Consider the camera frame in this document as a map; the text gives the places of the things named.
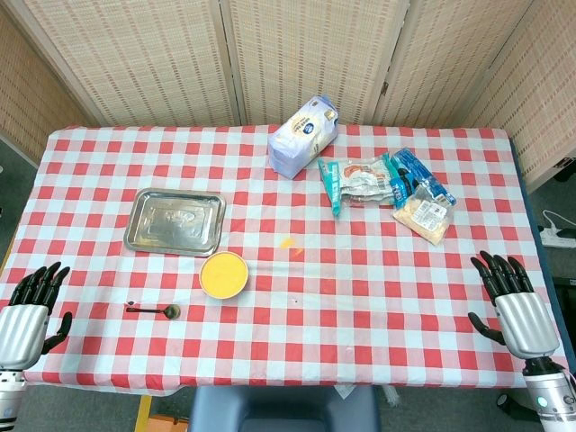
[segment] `small spoon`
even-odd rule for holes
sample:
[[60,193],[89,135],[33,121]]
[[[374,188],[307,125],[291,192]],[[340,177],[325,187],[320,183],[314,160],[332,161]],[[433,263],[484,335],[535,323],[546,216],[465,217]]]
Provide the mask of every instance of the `small spoon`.
[[165,309],[141,309],[141,308],[126,308],[127,312],[149,312],[149,313],[163,313],[169,320],[175,320],[180,316],[180,306],[177,304],[170,304]]

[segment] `woven room divider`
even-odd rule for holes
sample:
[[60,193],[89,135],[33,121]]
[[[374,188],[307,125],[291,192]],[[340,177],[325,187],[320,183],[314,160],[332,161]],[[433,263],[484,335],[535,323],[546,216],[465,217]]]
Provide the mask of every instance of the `woven room divider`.
[[343,123],[502,127],[532,189],[573,148],[570,0],[4,3],[102,125],[279,123],[326,94]]
[[413,0],[373,122],[446,127],[530,0]]
[[574,23],[573,0],[534,2],[454,120],[506,130],[529,191],[576,158]]
[[2,9],[0,59],[0,134],[31,161],[40,162],[48,135],[54,130],[90,124]]

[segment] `electrical outlet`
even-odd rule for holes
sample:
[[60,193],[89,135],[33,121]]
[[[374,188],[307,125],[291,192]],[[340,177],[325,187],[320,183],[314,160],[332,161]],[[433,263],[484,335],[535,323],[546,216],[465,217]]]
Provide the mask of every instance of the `electrical outlet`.
[[558,237],[550,228],[544,228],[540,231],[540,239],[542,239],[542,244],[548,248],[576,248],[576,238]]

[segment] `robotic hand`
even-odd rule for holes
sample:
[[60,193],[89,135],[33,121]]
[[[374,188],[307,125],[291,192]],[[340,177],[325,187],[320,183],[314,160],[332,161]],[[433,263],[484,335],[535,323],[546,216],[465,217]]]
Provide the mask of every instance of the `robotic hand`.
[[58,298],[62,281],[70,271],[60,263],[39,268],[24,277],[0,311],[0,430],[12,430],[26,382],[23,371],[60,344],[70,331],[72,314],[66,312],[60,330],[46,337],[48,319]]
[[544,430],[576,430],[576,383],[549,357],[560,342],[542,299],[515,258],[506,261],[484,251],[480,255],[488,267],[476,257],[471,260],[496,308],[501,331],[488,328],[473,312],[468,318],[483,336],[526,361],[522,374]]

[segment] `metal tray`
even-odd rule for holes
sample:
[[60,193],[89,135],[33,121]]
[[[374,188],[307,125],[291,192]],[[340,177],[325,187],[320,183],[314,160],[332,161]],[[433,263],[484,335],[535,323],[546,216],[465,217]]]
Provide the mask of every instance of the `metal tray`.
[[142,189],[124,234],[128,249],[207,257],[220,243],[226,202],[216,193]]

